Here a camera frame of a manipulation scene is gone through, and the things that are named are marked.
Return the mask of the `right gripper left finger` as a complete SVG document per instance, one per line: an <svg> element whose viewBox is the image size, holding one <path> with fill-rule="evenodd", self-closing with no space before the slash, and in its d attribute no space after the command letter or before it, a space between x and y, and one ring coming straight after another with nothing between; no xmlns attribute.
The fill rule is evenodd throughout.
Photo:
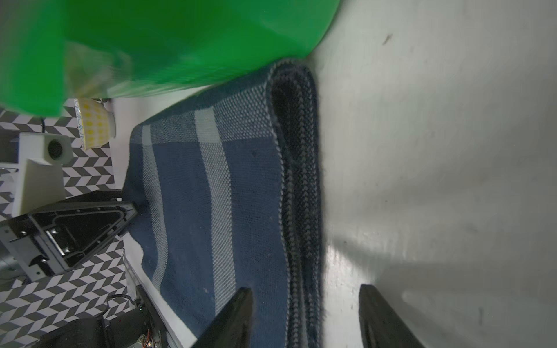
<svg viewBox="0 0 557 348"><path fill-rule="evenodd" d="M250 346L253 314L252 290L240 288L207 327L192 348Z"/></svg>

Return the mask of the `navy striped scarf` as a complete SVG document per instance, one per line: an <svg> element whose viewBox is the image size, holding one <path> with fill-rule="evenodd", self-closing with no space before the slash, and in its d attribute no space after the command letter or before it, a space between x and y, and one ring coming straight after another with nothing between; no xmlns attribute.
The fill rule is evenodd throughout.
<svg viewBox="0 0 557 348"><path fill-rule="evenodd" d="M320 347L318 94L283 59L139 123L123 186L142 268L201 336L240 288L253 347Z"/></svg>

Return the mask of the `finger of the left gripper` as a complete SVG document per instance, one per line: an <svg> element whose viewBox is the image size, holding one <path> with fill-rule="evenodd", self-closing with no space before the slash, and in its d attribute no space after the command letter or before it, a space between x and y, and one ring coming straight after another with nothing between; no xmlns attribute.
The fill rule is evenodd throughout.
<svg viewBox="0 0 557 348"><path fill-rule="evenodd" d="M123 233L132 202L55 203L1 222L1 281L71 272Z"/></svg>

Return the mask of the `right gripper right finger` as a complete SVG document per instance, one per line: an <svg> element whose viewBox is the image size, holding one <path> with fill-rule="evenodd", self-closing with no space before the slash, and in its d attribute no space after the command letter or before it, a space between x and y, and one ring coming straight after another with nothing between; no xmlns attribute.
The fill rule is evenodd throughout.
<svg viewBox="0 0 557 348"><path fill-rule="evenodd" d="M377 287L362 284L358 299L363 347L424 348Z"/></svg>

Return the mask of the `green plastic basket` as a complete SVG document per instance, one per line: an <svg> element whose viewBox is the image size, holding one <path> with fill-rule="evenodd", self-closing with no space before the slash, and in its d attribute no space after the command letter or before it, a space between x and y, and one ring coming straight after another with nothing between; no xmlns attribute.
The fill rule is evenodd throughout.
<svg viewBox="0 0 557 348"><path fill-rule="evenodd" d="M1 105L148 97L307 57L338 1L3 1Z"/></svg>

